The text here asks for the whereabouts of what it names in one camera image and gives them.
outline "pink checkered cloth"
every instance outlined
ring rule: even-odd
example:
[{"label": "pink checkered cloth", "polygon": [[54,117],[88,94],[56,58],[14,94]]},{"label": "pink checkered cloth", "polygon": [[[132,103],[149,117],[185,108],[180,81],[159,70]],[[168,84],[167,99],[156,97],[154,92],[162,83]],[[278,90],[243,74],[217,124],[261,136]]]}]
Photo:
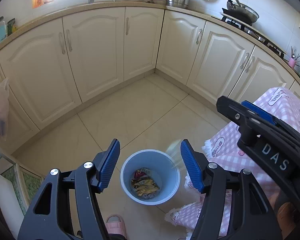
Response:
[{"label": "pink checkered cloth", "polygon": [[[271,88],[258,98],[254,104],[277,118],[285,121],[300,133],[300,100],[286,88]],[[240,172],[243,168],[251,170],[258,183],[262,187],[268,199],[280,188],[248,155],[237,146],[240,138],[239,126],[230,122],[210,140],[205,141],[202,147],[209,162],[218,163],[223,169]],[[181,225],[187,228],[187,239],[190,239],[203,204],[205,195],[195,189],[186,176],[185,188],[197,196],[197,202],[179,209],[173,209],[166,214],[166,221],[173,225]],[[220,236],[225,236],[228,231],[231,210],[231,190],[226,191],[226,200]]]}]

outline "blue gripper pad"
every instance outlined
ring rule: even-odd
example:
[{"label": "blue gripper pad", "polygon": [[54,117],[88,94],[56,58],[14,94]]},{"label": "blue gripper pad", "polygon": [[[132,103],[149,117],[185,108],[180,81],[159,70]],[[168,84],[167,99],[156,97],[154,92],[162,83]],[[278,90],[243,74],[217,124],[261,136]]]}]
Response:
[{"label": "blue gripper pad", "polygon": [[192,150],[184,140],[181,142],[180,150],[193,186],[199,190],[199,192],[203,192],[202,171],[193,156]]},{"label": "blue gripper pad", "polygon": [[108,187],[115,165],[119,158],[119,154],[120,143],[118,140],[116,140],[113,146],[111,148],[108,148],[106,160],[104,161],[100,169],[99,182],[97,185],[97,188],[100,192],[102,192],[105,188]]},{"label": "blue gripper pad", "polygon": [[254,104],[248,102],[248,101],[243,101],[241,105],[245,106],[246,108],[250,109],[251,111],[255,112],[257,115],[259,115],[261,118],[264,120],[268,121],[269,123],[276,125],[276,123],[272,119],[272,115],[266,112],[265,110],[261,109],[258,106],[255,106]]}]

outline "blue trash can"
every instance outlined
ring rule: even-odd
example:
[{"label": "blue trash can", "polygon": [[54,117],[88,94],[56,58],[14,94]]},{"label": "blue trash can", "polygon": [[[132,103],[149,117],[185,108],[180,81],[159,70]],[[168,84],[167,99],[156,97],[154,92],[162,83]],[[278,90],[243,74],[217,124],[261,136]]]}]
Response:
[{"label": "blue trash can", "polygon": [[[134,172],[142,167],[152,171],[151,178],[160,188],[158,194],[150,199],[137,196],[131,185]],[[158,150],[147,149],[132,154],[124,162],[120,181],[124,192],[134,201],[144,205],[159,205],[168,201],[177,192],[180,185],[180,171],[169,155]]]}]

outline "gas stove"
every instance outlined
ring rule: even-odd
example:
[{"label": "gas stove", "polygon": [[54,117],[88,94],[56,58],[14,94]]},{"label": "gas stove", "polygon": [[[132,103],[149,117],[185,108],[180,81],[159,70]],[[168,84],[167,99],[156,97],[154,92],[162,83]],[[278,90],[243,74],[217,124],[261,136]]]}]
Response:
[{"label": "gas stove", "polygon": [[227,15],[225,13],[221,13],[222,15],[222,19],[218,18],[218,17],[214,17],[218,20],[221,20],[225,23],[230,24],[231,26],[234,26],[236,28],[238,28],[239,30],[249,34],[250,36],[252,36],[253,38],[255,38],[256,40],[260,41],[262,44],[264,44],[265,46],[267,46],[270,50],[272,50],[275,54],[277,54],[280,58],[283,59],[284,57],[284,50],[281,49],[279,46],[277,46],[276,44],[274,44],[267,36],[265,36],[264,34],[262,34],[260,31],[258,31],[257,29],[255,29],[254,27],[252,27],[251,25],[236,19],[230,15]]}]

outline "metal screw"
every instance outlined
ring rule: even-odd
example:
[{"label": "metal screw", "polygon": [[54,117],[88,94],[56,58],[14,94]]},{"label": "metal screw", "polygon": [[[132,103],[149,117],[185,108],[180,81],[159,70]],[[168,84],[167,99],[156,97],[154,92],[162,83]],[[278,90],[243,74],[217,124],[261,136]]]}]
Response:
[{"label": "metal screw", "polygon": [[248,169],[243,169],[243,174],[245,174],[245,175],[250,175],[251,174],[251,171],[250,170],[248,170]]},{"label": "metal screw", "polygon": [[51,174],[52,176],[57,175],[58,173],[59,173],[58,169],[52,169],[52,170],[50,171],[50,174]]},{"label": "metal screw", "polygon": [[86,162],[84,165],[83,165],[86,169],[89,169],[93,166],[93,163],[92,162]]},{"label": "metal screw", "polygon": [[208,166],[210,169],[215,169],[218,167],[218,165],[216,163],[209,163]]}]

